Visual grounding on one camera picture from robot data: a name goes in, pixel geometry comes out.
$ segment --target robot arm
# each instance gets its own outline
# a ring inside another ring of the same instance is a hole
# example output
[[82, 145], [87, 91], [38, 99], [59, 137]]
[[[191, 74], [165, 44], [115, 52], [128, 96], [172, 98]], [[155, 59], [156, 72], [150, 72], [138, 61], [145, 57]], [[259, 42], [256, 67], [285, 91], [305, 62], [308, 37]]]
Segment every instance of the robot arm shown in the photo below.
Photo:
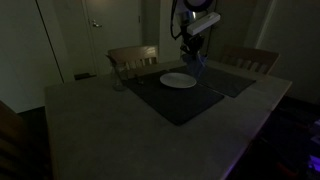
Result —
[[[173, 0], [171, 11], [171, 36], [177, 39], [183, 37], [184, 45], [181, 50], [190, 55], [197, 55], [201, 49], [204, 38], [199, 34], [204, 29], [212, 26], [220, 20], [220, 15], [211, 12], [201, 18], [197, 17], [197, 13], [206, 11], [212, 4], [213, 0]], [[173, 17], [178, 18], [181, 32], [173, 35]]]

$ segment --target door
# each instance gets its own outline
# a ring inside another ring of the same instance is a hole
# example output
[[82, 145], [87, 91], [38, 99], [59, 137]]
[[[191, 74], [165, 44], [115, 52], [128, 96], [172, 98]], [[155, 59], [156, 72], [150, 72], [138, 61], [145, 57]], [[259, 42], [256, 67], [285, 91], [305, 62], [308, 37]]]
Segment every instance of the door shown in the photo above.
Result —
[[43, 106], [62, 77], [36, 0], [1, 0], [0, 22], [0, 100], [16, 112]]
[[109, 49], [141, 45], [140, 0], [83, 0], [98, 74], [111, 70]]

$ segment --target table top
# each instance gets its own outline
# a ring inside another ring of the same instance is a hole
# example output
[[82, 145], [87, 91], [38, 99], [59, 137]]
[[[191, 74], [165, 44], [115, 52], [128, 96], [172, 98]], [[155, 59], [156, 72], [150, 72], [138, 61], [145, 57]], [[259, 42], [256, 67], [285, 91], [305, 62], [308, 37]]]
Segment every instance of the table top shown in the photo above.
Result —
[[[55, 178], [224, 179], [291, 82], [214, 61], [207, 64], [257, 82], [179, 127], [129, 89], [114, 91], [110, 76], [47, 88]], [[181, 65], [163, 63], [139, 73]]]

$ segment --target wooden chair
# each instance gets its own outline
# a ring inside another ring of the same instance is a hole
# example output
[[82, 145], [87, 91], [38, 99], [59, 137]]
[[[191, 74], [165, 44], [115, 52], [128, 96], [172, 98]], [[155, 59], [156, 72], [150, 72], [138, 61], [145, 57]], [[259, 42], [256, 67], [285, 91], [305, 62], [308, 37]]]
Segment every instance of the wooden chair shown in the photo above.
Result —
[[278, 58], [275, 52], [225, 45], [219, 62], [269, 74]]
[[49, 150], [32, 139], [23, 119], [1, 101], [0, 174], [12, 179], [52, 179]]
[[127, 71], [158, 64], [158, 46], [131, 46], [108, 51], [113, 67], [123, 67]]

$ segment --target floor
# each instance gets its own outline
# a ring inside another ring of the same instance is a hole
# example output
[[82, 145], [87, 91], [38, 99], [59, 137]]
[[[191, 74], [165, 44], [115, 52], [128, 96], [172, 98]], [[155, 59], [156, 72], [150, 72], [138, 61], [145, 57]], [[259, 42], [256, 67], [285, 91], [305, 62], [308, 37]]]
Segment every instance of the floor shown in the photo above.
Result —
[[[49, 146], [45, 108], [19, 115], [34, 137]], [[319, 118], [320, 106], [284, 97], [228, 179], [308, 179], [309, 152], [320, 153], [320, 147], [309, 146], [308, 128]]]

